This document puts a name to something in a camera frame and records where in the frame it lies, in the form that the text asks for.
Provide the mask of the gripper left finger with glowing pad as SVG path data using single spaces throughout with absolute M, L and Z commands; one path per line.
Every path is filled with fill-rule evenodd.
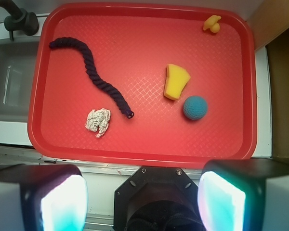
M 0 231 L 82 231 L 87 210 L 75 165 L 0 164 Z

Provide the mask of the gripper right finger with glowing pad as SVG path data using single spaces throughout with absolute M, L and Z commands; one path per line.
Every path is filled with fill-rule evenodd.
M 199 179 L 197 203 L 208 231 L 289 231 L 289 164 L 210 160 Z

